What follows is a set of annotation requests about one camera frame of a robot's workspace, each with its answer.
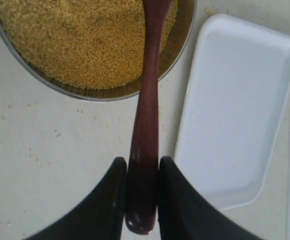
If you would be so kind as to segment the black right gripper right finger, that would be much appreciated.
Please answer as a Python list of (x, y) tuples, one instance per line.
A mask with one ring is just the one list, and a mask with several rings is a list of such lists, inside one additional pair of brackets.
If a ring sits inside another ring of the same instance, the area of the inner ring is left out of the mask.
[(169, 156), (164, 156), (159, 163), (157, 194), (163, 240), (260, 239), (207, 202)]

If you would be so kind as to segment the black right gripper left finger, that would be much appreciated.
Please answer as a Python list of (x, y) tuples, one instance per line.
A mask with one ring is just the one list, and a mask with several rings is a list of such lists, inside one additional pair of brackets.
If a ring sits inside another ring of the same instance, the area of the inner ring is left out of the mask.
[(88, 196), (28, 240), (119, 240), (126, 206), (127, 164), (116, 157)]

